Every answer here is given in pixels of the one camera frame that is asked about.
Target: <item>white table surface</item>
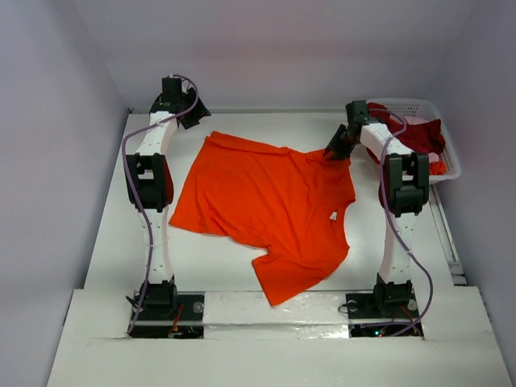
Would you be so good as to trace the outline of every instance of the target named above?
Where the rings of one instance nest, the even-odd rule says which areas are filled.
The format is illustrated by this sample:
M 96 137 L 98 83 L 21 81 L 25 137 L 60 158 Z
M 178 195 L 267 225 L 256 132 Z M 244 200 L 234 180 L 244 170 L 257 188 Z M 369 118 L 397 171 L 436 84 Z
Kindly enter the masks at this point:
M 176 197 L 202 141 L 211 131 L 308 152 L 323 148 L 342 114 L 216 114 L 174 134 L 167 154 Z M 147 124 L 130 115 L 126 132 Z M 143 137 L 129 144 L 136 150 Z M 363 148 L 352 157 L 356 202 L 347 209 L 351 248 L 339 269 L 306 292 L 271 308 L 251 266 L 254 248 L 228 238 L 170 227 L 169 249 L 179 290 L 206 291 L 205 338 L 130 339 L 124 296 L 144 273 L 144 244 L 127 199 L 122 161 L 114 170 L 85 288 L 76 290 L 52 368 L 50 386 L 510 386 L 481 297 L 454 287 L 432 208 L 425 206 L 414 252 L 435 283 L 434 303 L 419 338 L 348 339 L 337 311 L 343 290 L 371 289 L 383 253 L 385 218 L 377 200 L 376 165 Z M 420 304 L 427 279 L 412 269 Z

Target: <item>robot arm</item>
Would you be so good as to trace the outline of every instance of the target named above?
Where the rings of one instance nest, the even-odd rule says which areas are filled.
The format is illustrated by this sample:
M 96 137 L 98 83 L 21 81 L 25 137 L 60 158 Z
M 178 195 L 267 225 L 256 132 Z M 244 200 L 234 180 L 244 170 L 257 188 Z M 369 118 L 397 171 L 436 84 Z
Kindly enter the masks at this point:
M 188 81 L 193 87 L 184 87 L 183 81 Z M 170 317 L 177 311 L 177 288 L 169 259 L 167 238 L 168 208 L 173 200 L 173 182 L 165 153 L 180 124 L 189 129 L 199 124 L 202 117 L 209 115 L 210 112 L 198 97 L 193 82 L 182 76 L 163 78 L 162 93 L 151 108 L 149 127 L 141 130 L 147 131 L 144 141 L 134 154 L 124 156 L 127 163 L 129 200 L 139 211 L 146 255 L 149 257 L 148 266 L 150 263 L 145 278 L 142 278 L 140 292 L 134 299 L 127 298 L 135 307 L 135 317 L 129 333 L 142 310 L 146 314 L 145 318 L 149 318 L 149 315 L 151 318 Z M 141 206 L 135 200 L 133 189 Z
M 342 160 L 350 157 L 357 144 L 363 144 L 378 160 L 385 156 L 379 197 L 385 216 L 389 217 L 386 218 L 385 249 L 377 284 L 372 294 L 347 295 L 349 317 L 392 317 L 412 297 L 410 257 L 406 248 L 411 247 L 417 215 L 428 201 L 428 155 L 413 152 L 393 137 L 385 124 L 369 115 L 365 101 L 348 104 L 346 111 L 348 127 L 340 125 L 327 152 L 333 153 L 331 159 Z

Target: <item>plastic basket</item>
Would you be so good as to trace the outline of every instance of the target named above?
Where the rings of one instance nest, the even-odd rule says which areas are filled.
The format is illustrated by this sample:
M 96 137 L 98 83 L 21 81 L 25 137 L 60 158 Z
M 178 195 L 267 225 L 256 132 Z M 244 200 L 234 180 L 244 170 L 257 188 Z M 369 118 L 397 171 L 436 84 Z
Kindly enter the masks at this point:
M 452 141 L 448 135 L 446 124 L 439 114 L 439 111 L 432 102 L 424 99 L 413 98 L 375 98 L 368 102 L 380 103 L 393 113 L 402 114 L 405 116 L 416 116 L 432 121 L 434 119 L 441 120 L 441 134 L 446 141 L 446 147 L 442 154 L 439 155 L 440 160 L 446 165 L 446 172 L 444 175 L 430 175 L 430 183 L 434 184 L 437 181 L 456 179 L 460 175 L 460 165 Z

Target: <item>white wall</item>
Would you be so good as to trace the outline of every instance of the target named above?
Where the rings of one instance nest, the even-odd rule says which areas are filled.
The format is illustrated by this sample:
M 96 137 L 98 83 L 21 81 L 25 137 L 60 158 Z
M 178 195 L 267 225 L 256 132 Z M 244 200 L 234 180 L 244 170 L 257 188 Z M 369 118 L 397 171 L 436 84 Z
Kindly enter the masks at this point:
M 421 96 L 476 0 L 75 0 L 129 107 L 184 73 L 218 107 Z
M 515 0 L 480 0 L 431 83 L 462 164 L 441 183 L 451 232 L 470 283 L 483 294 L 516 382 Z
M 0 11 L 0 385 L 46 384 L 127 116 L 67 0 Z

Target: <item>orange t-shirt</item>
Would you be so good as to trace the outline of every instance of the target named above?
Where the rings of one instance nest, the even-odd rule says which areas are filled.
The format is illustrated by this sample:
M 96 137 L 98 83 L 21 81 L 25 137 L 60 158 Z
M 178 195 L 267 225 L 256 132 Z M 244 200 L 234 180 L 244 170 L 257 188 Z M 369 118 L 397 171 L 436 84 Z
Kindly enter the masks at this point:
M 349 165 L 323 150 L 301 153 L 215 131 L 170 224 L 267 248 L 252 265 L 274 306 L 329 277 L 346 257 L 344 212 L 355 201 Z

